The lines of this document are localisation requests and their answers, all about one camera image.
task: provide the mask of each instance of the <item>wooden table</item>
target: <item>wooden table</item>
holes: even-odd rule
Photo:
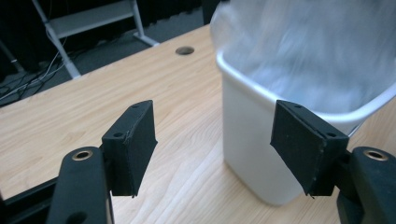
[[[192,46],[179,56],[175,50]],[[101,137],[134,103],[152,99],[159,144],[139,195],[114,198],[117,223],[337,223],[337,191],[261,202],[222,156],[221,75],[203,27],[0,109],[0,190],[9,198],[56,175],[69,151]],[[368,119],[350,147],[396,154],[396,100]]]

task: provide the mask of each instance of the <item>dark background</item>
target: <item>dark background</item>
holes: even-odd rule
[[[117,0],[40,0],[50,18],[99,7]],[[167,19],[180,12],[201,6],[201,0],[137,0],[144,26]],[[66,51],[88,49],[100,40],[112,39],[134,28],[134,20],[126,19],[67,38]],[[56,48],[46,36],[46,31],[30,0],[0,0],[0,39],[26,71],[39,69],[40,62],[50,61]],[[0,50],[0,81],[16,73],[15,67]]]

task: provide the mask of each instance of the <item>plastic bag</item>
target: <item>plastic bag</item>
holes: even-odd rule
[[[233,0],[211,32],[232,67],[317,112],[353,111],[396,81],[393,0]]]

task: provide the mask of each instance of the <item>metal stand leg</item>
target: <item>metal stand leg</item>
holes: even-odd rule
[[[64,61],[64,66],[66,67],[67,72],[69,72],[70,77],[73,79],[81,77],[81,74],[79,73],[73,62],[70,61],[69,56],[67,56],[67,53],[64,50],[64,46],[62,45],[61,41],[59,41],[58,36],[55,34],[55,31],[50,26],[50,22],[44,14],[43,10],[41,9],[41,6],[38,4],[37,0],[33,0],[33,4],[35,5],[35,9],[41,17],[41,20],[46,26],[50,41],[53,43],[53,45],[55,45],[56,49],[59,50],[59,53],[61,54]]]
[[[18,60],[14,57],[14,55],[11,53],[11,51],[9,51],[9,49],[6,47],[6,45],[1,40],[0,40],[0,49],[6,54],[9,61],[14,65],[15,69],[17,69],[17,71],[19,73],[24,72],[22,65],[18,62]]]
[[[160,45],[160,43],[158,43],[157,41],[155,41],[145,35],[145,32],[143,30],[142,21],[140,19],[140,13],[139,13],[139,8],[137,6],[137,3],[135,0],[131,0],[130,3],[131,3],[132,11],[134,13],[134,23],[136,24],[136,28],[137,28],[137,32],[134,33],[134,37],[138,38],[139,40],[143,41],[144,43],[146,43],[152,47]]]

